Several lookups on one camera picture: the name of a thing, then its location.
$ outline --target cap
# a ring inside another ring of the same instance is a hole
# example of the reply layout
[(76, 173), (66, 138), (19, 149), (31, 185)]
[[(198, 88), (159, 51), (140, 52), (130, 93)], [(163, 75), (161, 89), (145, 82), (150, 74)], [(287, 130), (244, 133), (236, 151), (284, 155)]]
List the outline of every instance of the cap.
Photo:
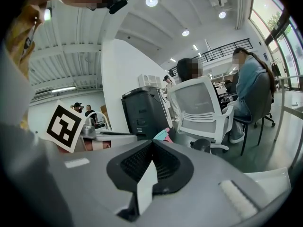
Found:
[(163, 81), (166, 81), (168, 78), (169, 78), (169, 76), (166, 75), (166, 76), (164, 77)]
[(74, 107), (80, 107), (82, 103), (75, 103)]

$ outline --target long dark hair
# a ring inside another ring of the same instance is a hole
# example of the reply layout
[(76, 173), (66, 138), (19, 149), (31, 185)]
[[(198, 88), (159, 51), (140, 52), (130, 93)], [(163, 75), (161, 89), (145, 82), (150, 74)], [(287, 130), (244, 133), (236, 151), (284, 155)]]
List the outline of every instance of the long dark hair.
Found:
[(266, 72), (269, 74), (269, 80), (270, 80), (270, 91), (272, 94), (274, 94), (274, 92), (276, 91), (276, 84), (275, 84), (275, 77), (273, 75), (273, 73), (271, 72), (271, 70), (268, 68), (268, 66), (266, 65), (266, 63), (264, 61), (262, 61), (255, 53), (253, 52), (249, 52), (244, 48), (237, 48), (235, 49), (235, 51), (233, 52), (232, 56), (234, 56), (235, 54), (239, 53), (239, 52), (243, 52), (247, 55), (251, 55), (253, 58), (255, 58), (259, 64), (266, 70)]

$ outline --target white sneaker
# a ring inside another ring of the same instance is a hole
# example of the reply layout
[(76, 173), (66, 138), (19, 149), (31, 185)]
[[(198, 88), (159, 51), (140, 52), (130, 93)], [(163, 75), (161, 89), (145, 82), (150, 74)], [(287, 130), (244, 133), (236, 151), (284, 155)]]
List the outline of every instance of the white sneaker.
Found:
[(241, 141), (244, 141), (244, 137), (245, 137), (245, 134), (243, 134), (240, 138), (238, 138), (237, 140), (233, 140), (232, 138), (230, 138), (229, 139), (229, 142), (231, 143), (231, 144), (237, 144), (237, 143), (239, 143), (239, 142), (241, 142)]

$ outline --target light blue shirt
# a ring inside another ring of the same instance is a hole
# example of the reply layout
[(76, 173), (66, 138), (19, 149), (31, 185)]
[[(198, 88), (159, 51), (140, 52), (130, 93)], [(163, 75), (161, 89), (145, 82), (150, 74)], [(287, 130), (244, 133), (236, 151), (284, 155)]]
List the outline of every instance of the light blue shirt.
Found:
[(239, 103), (239, 107), (237, 109), (241, 114), (243, 114), (243, 116), (250, 115), (250, 111), (244, 103), (244, 97), (247, 95), (252, 85), (255, 83), (258, 75), (265, 72), (266, 70), (251, 55), (247, 56), (244, 65), (239, 70), (239, 80), (236, 86), (238, 95), (237, 101)]

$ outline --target person's arm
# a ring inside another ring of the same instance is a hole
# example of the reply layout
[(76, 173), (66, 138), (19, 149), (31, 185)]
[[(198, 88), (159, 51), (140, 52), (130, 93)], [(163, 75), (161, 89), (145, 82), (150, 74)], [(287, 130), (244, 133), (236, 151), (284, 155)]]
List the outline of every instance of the person's arm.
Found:
[(239, 71), (239, 79), (238, 84), (236, 86), (236, 92), (239, 99), (243, 99), (248, 92), (250, 84), (250, 78), (254, 71), (254, 64), (251, 62), (247, 62), (243, 65), (243, 67)]

